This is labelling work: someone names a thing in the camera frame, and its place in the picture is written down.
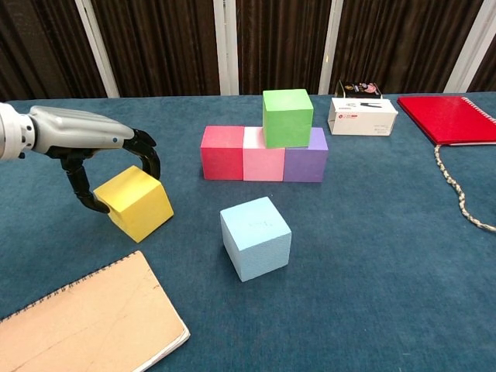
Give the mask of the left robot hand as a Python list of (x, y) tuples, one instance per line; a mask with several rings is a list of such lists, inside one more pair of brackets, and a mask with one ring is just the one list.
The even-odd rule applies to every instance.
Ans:
[(160, 158), (154, 149), (157, 144), (145, 131), (107, 116), (68, 108), (35, 105), (29, 117), (36, 133), (33, 150), (60, 160), (77, 199), (86, 208), (109, 213), (109, 207), (91, 193), (83, 165), (98, 151), (127, 150), (141, 159), (145, 173), (160, 178)]

